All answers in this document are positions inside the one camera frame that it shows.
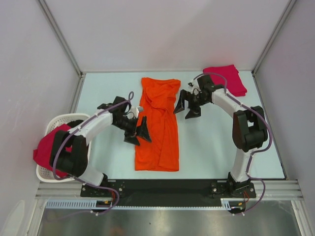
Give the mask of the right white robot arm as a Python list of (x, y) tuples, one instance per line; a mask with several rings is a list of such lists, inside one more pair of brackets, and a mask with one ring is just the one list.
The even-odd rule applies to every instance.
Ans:
[(248, 107), (237, 100), (227, 89), (227, 79), (223, 84), (216, 85), (212, 73), (202, 73), (190, 83), (190, 90), (180, 91), (178, 103), (174, 109), (177, 114), (189, 109), (186, 119), (201, 116), (201, 106), (212, 103), (223, 109), (232, 118), (232, 140), (236, 146), (236, 156), (232, 170), (228, 173), (227, 181), (223, 184), (222, 191), (214, 186), (214, 194), (228, 194), (239, 197), (248, 190), (252, 177), (250, 167), (253, 156), (264, 152), (263, 144), (272, 143), (270, 127), (260, 106)]

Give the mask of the orange t shirt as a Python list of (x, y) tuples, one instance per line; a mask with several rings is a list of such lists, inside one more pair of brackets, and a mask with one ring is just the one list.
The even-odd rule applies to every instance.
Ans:
[(140, 146), (135, 147), (135, 170), (176, 172), (180, 168), (179, 137), (173, 111), (181, 81), (144, 77), (141, 85), (140, 106), (144, 111), (140, 118), (147, 117), (152, 141), (140, 140)]

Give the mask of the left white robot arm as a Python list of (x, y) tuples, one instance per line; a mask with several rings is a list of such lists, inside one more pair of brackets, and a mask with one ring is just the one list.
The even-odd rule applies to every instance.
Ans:
[(143, 111), (141, 106), (132, 106), (129, 98), (115, 97), (112, 103), (101, 104), (97, 111), (75, 127), (55, 133), (50, 155), (50, 166), (56, 180), (64, 179), (57, 171), (64, 172), (66, 178), (73, 178), (91, 186), (97, 196), (108, 193), (109, 184), (106, 174), (89, 164), (89, 149), (91, 141), (103, 130), (113, 125), (124, 131), (124, 142), (139, 146), (139, 139), (151, 142), (147, 128), (147, 117), (139, 116)]

